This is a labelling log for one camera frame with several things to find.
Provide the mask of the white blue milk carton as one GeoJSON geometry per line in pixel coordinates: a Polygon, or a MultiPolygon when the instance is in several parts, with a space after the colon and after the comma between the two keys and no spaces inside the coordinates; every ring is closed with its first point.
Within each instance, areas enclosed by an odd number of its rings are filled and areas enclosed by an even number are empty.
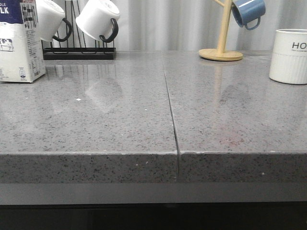
{"type": "Polygon", "coordinates": [[[32,83],[46,73],[34,0],[0,2],[0,80],[32,83]]]}

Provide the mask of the white HOME ceramic mug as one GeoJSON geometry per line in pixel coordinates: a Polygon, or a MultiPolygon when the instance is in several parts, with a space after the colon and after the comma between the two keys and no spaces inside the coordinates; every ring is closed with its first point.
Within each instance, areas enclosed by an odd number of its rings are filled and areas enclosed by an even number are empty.
{"type": "Polygon", "coordinates": [[[307,83],[306,29],[276,30],[269,78],[287,84],[307,83]]]}

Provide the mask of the wooden mug tree stand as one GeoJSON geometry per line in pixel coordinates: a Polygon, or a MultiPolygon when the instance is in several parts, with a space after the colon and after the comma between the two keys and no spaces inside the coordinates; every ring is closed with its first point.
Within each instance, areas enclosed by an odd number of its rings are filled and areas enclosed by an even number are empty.
{"type": "Polygon", "coordinates": [[[221,20],[220,33],[217,43],[217,48],[207,48],[199,50],[199,56],[204,59],[216,61],[238,61],[243,58],[243,54],[237,51],[226,50],[226,41],[230,21],[230,13],[232,9],[232,0],[225,0],[222,3],[219,0],[215,1],[223,7],[223,16],[221,20]]]}

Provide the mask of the right white enamel mug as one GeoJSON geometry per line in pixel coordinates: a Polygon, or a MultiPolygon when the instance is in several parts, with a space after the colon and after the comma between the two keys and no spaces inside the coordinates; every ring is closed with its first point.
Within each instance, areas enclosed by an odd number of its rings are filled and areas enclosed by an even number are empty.
{"type": "Polygon", "coordinates": [[[112,1],[89,0],[76,18],[76,24],[89,37],[110,43],[118,35],[119,18],[120,11],[112,1]]]}

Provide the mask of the white enamel mug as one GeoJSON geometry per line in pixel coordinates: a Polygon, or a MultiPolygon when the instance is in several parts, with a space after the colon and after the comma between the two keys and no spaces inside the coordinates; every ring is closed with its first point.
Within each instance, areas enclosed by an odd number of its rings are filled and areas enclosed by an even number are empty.
{"type": "Polygon", "coordinates": [[[36,0],[35,2],[41,40],[47,42],[67,41],[72,33],[72,26],[67,20],[64,10],[52,0],[36,0]],[[68,31],[64,38],[59,38],[56,33],[62,23],[66,24],[68,31]]]}
{"type": "Polygon", "coordinates": [[[119,18],[120,11],[112,1],[89,0],[76,18],[76,24],[89,37],[110,43],[118,35],[119,18]]]}

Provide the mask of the blue enamel mug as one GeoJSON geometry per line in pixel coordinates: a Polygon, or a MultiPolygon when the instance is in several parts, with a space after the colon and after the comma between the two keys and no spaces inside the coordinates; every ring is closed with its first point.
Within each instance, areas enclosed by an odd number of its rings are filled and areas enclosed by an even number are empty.
{"type": "Polygon", "coordinates": [[[266,6],[263,0],[236,0],[232,5],[232,14],[239,27],[247,30],[256,29],[261,21],[261,16],[266,13],[266,6]],[[257,23],[253,27],[248,24],[254,20],[257,23]]]}

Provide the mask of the left white enamel mug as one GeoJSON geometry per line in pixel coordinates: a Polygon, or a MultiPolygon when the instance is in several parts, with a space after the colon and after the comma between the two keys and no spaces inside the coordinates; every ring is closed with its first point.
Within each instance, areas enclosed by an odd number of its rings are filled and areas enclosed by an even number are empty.
{"type": "Polygon", "coordinates": [[[64,10],[52,0],[36,0],[35,2],[41,40],[47,42],[67,41],[72,33],[72,26],[67,20],[64,10]],[[59,38],[56,33],[62,23],[66,24],[68,31],[64,38],[59,38]]]}

